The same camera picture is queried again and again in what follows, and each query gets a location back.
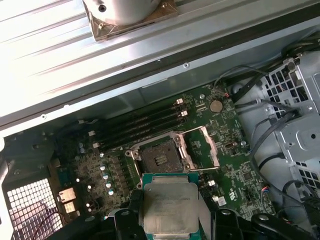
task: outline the ventilation grille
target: ventilation grille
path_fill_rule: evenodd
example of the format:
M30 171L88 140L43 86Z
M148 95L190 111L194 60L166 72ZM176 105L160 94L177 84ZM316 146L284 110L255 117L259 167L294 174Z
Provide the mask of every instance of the ventilation grille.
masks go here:
M12 240L46 239L62 228L48 179L8 191L9 214L14 227Z
M318 176L318 174L303 167L299 167L299 173L302 177L302 181L305 184L308 184L313 190L315 189L320 190L320 177Z
M265 91L270 100L287 106L307 101L306 90L303 86L302 77L298 70L289 71L288 65L292 69L295 67L293 62L283 65L277 70L265 76ZM281 118L284 114L283 110L273 107L277 118Z

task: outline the metal panel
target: metal panel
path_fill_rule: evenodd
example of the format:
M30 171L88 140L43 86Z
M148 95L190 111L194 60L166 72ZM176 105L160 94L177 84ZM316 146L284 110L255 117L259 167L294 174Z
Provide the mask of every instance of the metal panel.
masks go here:
M88 95L84 99L64 103L40 113L41 106L39 106L35 109L38 113L34 115L29 113L27 118L22 118L21 115L2 117L0 122L6 119L4 121L10 123L14 118L18 118L19 121L0 127L0 136L6 137L37 125L41 125L39 128L43 131L54 131L53 128L63 127L78 119L114 117L161 98L206 84L236 65L258 62L254 66L259 67L263 62L274 58L288 43L315 31L317 24L320 24L320 17L190 61L189 68L183 65L175 66L144 79L116 85Z
M0 99L11 104L0 115L317 2L197 0L180 5L174 19L97 43L80 0L2 1L0 30L6 34L0 36L0 52L6 81Z
M276 133L280 147L288 160L302 162L318 158L320 116L307 114L295 119Z
M48 179L8 191L7 197L14 226L11 240L42 240L62 228Z

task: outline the green circuit board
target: green circuit board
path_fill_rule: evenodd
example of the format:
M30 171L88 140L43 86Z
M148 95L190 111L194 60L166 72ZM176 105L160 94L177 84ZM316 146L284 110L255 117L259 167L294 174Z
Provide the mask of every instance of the green circuit board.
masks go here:
M179 108L175 106L175 111L184 112L185 115L179 116L178 121L175 119L171 121L166 115L158 119L162 112L169 111L167 106L173 106L177 100L182 100L183 103ZM213 101L221 103L222 109L219 104L214 108L211 105ZM148 122L150 116L157 118ZM234 104L228 96L220 90L215 90L210 84L133 112L109 120L98 120L85 126L85 130L60 141L61 146L68 149L60 159L67 169L72 169L74 177L80 176L87 179L85 182L94 182L95 188L84 196L87 198L84 202L101 198L103 204L97 211L102 215L119 208L129 200L132 190L139 187L140 176L136 171L135 161L132 156L126 154L127 150L136 144L151 140L148 144L140 146L141 156L146 157L145 160L136 161L139 170L148 173L156 171L155 166L158 166L159 170L163 171L162 163L168 160L164 159L164 156L153 159L153 155L155 152L164 152L165 148L168 153L172 143L168 136L154 141L152 139L171 131L182 133L192 130L184 134L187 153L198 169L214 167L212 148L204 134L197 129L201 126L206 128L215 144L220 167L198 171L199 187L207 188L212 199L220 207L235 210L247 220L250 220L253 214L263 212L262 180L251 168L248 158L251 149L247 144ZM85 152L83 150L80 152L79 143L83 144ZM156 160L156 165L146 162L149 159ZM183 166L180 169L175 163L172 164L173 170L183 171ZM106 169L101 171L101 166L106 166ZM109 175L108 180L103 179L104 173ZM208 186L211 180L214 180L214 186ZM115 191L112 196L108 194L109 189L105 186L107 181L112 184L112 189ZM268 195L265 194L263 197L266 210L274 213Z

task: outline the capacitor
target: capacitor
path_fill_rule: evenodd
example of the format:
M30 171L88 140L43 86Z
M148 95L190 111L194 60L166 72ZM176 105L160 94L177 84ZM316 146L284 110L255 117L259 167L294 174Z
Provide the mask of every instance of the capacitor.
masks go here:
M85 204L85 206L86 206L87 208L94 209L94 208L97 206L97 204L96 204L94 201L88 201L88 202Z
M109 178L109 175L108 175L107 173L105 173L105 174L103 174L102 178L103 178L104 180L107 180L107 179Z
M111 182L108 181L108 182L105 184L105 186L106 186L108 189L111 188Z
M108 194L109 194L110 196L112 196L113 194L115 194L115 191L114 191L113 189L110 189L110 190L108 191Z
M87 188L88 190L91 190L94 186L95 186L94 184L88 184L88 185L86 186L86 188Z
M106 170L106 165L101 165L101 166L100 166L100 170L101 170L101 171Z

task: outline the black cable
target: black cable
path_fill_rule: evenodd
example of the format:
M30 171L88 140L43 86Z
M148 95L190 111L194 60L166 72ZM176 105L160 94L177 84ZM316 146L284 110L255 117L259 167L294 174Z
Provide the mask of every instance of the black cable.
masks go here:
M288 181L282 188L282 192L287 194L289 187L292 184L300 184L302 186L305 186L309 192L315 197L315 198L319 198L317 193L311 188L311 186L309 186L308 184L304 183L303 181L299 181L299 180L290 180ZM282 208L284 208L286 206L286 198L282 197Z
M35 239L36 239L37 233L39 232L39 230L41 229L41 227L44 225L44 223L46 222L46 220L48 220L48 219L49 219L52 215L54 215L54 214L59 214L60 217L62 217L62 215L61 215L58 211L53 211L53 212L49 213L49 215L46 216L45 219L42 220L42 221L39 223L39 225L37 226L37 228L36 228L36 230L35 230L32 238L31 238L31 240L35 240Z
M269 162L270 160L272 159L284 159L285 158L285 155L282 153L282 152L279 152L279 153L276 153L274 155L271 155L269 157L267 157L265 160L263 160L260 165L259 165L259 170L262 169L262 167L267 163Z
M283 61L284 59L282 57L279 57L260 69L266 72L272 72L283 65ZM237 93L232 95L233 102L236 103L244 95L246 95L260 81L263 76L263 74L256 74L254 77L252 77L252 79L248 81L246 85L244 85Z
M281 57L277 58L267 66L259 69L270 73L275 69L277 69L278 67L280 67L281 65L283 65L283 61L287 58L295 58L299 54L304 52L319 51L320 50L319 40L320 40L320 32L315 32L298 42L289 44L288 46L284 47L283 50L281 51ZM235 93L232 96L233 102L236 103L244 95L246 95L259 82L259 80L263 76L264 76L263 74L256 74L255 76L253 76L252 79L245 86L243 86L237 93Z
M234 70L243 69L243 68L245 68L245 69L250 69L250 70L252 70L252 71L254 71L254 72L260 73L260 74L262 74L263 76L269 75L268 72L263 71L263 70L258 69L258 68L255 68L255 67L252 67L252 66L248 66L248 65L238 65L238 66L235 66L235 67L233 67L233 68L225 71L224 73L222 73L222 74L215 80L213 86L216 87L216 86L218 85L218 82L219 82L223 77L225 77L226 75L230 74L230 73L233 72Z
M285 210L288 210L288 209L297 209L297 208L301 208L302 206L286 206L282 209L280 209L277 213L276 213L276 216L279 218L280 215L285 211Z
M292 107L290 107L290 106L286 106L286 105L283 105L281 103L277 103L277 102L274 102L274 101L269 101L269 100L266 100L266 99L257 99L257 100L254 100L254 101L248 101L248 102L245 102L245 103L234 105L234 107L236 109L238 109L238 108L246 108L246 107L250 107L252 105L257 105L257 104L260 104L260 103L262 103L262 104L270 104L270 105L274 106L275 108L282 109L282 110L285 110L285 111L292 110Z
M250 136L250 141L251 141L251 143L254 142L254 136L255 136L255 133L256 133L258 127L259 127L260 125L268 122L268 121L270 121L270 118L263 119L262 121L258 122L258 123L254 126L254 128L253 128L253 130L252 130L252 133L251 133L251 136Z
M272 134L274 131L281 129L283 127L285 127L286 122L288 122L289 120L291 120L294 116L293 112L288 112L286 115L284 115L281 119L279 119L275 124L273 124L272 126L270 126L264 134L262 134L260 136L260 138L258 139L258 141L256 142L256 144L254 145L250 155L249 155L249 161L252 165L253 170L263 179L263 181L269 185L269 187L273 188L275 191L277 191L278 194L282 195L285 198L288 198L290 200L292 200L293 202L295 202L297 205L301 205L303 206L303 203L296 200L295 198L293 198L292 196L282 192L280 189L276 188L276 186L274 186L265 176L263 176L259 170L258 164L255 160L255 154L257 153L258 149L260 148L260 146L264 143L264 141L267 139L267 137Z

